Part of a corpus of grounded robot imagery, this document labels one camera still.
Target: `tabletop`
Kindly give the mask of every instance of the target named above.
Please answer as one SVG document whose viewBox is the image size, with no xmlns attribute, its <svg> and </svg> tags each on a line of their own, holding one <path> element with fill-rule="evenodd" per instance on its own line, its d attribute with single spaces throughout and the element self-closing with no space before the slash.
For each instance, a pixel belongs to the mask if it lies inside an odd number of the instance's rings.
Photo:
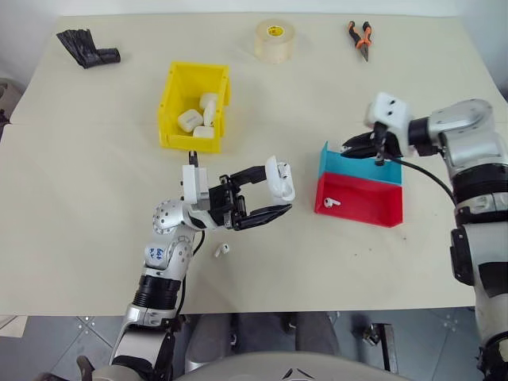
<svg viewBox="0 0 508 381">
<path fill-rule="evenodd" d="M 466 306 L 449 258 L 453 206 L 435 183 L 403 169 L 404 222 L 382 228 L 313 212 L 325 141 L 365 131 L 367 104 L 384 90 L 415 117 L 466 98 L 506 102 L 453 18 L 280 14 L 297 33 L 280 65 L 252 54 L 266 14 L 63 17 L 88 27 L 122 62 L 83 70 L 55 38 L 0 144 L 0 314 L 122 314 L 132 301 L 154 206 L 179 198 L 187 153 L 162 149 L 156 110 L 173 60 L 228 64 L 231 102 L 222 154 L 200 154 L 209 185 L 261 165 L 291 164 L 293 208 L 268 225 L 207 234 L 190 265 L 185 313 L 382 310 Z M 369 62 L 346 32 L 372 25 Z M 439 157 L 411 158 L 442 179 Z M 244 186 L 249 210 L 271 203 Z M 227 242 L 230 253 L 214 257 Z"/>
</svg>

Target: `masking tape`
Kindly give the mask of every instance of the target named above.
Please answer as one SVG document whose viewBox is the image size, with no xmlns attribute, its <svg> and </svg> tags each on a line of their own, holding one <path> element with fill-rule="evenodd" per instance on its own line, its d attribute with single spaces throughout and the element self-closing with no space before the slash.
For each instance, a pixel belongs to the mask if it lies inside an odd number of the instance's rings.
<svg viewBox="0 0 508 381">
<path fill-rule="evenodd" d="M 256 26 L 255 53 L 269 64 L 280 64 L 293 54 L 294 27 L 289 22 L 271 18 Z"/>
</svg>

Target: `floor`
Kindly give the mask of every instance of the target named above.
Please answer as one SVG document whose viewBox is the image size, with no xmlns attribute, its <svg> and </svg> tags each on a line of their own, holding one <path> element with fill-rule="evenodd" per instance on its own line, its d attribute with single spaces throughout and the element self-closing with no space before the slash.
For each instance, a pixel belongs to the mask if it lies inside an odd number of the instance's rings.
<svg viewBox="0 0 508 381">
<path fill-rule="evenodd" d="M 330 312 L 342 356 L 383 367 L 380 345 L 372 347 L 352 334 L 354 321 L 391 323 L 400 374 L 417 381 L 481 380 L 476 370 L 479 338 L 472 309 Z M 79 380 L 75 359 L 86 355 L 100 368 L 109 359 L 121 317 L 31 317 L 21 339 L 0 337 L 0 381 L 29 381 L 51 371 Z M 240 315 L 239 352 L 291 351 L 294 334 L 285 333 L 274 314 Z M 177 337 L 175 373 L 182 374 L 190 336 Z"/>
</svg>

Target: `red plastic tray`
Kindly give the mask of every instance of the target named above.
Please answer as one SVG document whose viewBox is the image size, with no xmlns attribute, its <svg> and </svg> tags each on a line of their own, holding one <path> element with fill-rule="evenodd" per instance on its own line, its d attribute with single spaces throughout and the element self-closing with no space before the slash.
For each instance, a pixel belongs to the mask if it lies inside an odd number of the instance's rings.
<svg viewBox="0 0 508 381">
<path fill-rule="evenodd" d="M 402 223 L 402 187 L 324 172 L 317 183 L 314 212 L 386 227 Z M 340 201 L 325 207 L 325 198 Z"/>
</svg>

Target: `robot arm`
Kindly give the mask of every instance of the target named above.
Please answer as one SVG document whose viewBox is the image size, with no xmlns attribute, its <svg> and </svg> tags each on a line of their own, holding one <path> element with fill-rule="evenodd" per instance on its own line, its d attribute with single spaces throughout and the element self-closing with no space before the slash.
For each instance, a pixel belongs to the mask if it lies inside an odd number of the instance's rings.
<svg viewBox="0 0 508 381">
<path fill-rule="evenodd" d="M 508 149 L 495 132 L 491 106 L 471 99 L 413 119 L 407 104 L 381 93 L 369 106 L 365 124 L 372 132 L 346 141 L 343 156 L 375 156 L 383 165 L 385 159 L 414 151 L 442 155 L 456 204 L 450 248 L 454 276 L 475 289 L 482 341 L 478 366 L 486 379 L 506 379 Z"/>
<path fill-rule="evenodd" d="M 278 205 L 248 214 L 241 186 L 264 180 Z M 201 231 L 204 239 L 207 229 L 242 230 L 267 224 L 286 213 L 294 199 L 291 168 L 277 163 L 274 156 L 264 166 L 223 175 L 220 181 L 220 185 L 209 189 L 206 169 L 198 166 L 197 154 L 189 152 L 189 164 L 183 166 L 184 196 L 161 202 L 155 209 L 152 240 L 144 250 L 139 287 L 125 313 L 111 366 L 95 371 L 94 379 L 107 379 L 109 374 L 117 377 L 111 379 L 119 379 L 119 371 L 131 374 L 132 380 L 171 379 L 174 332 L 187 268 L 194 255 L 194 235 Z"/>
</svg>

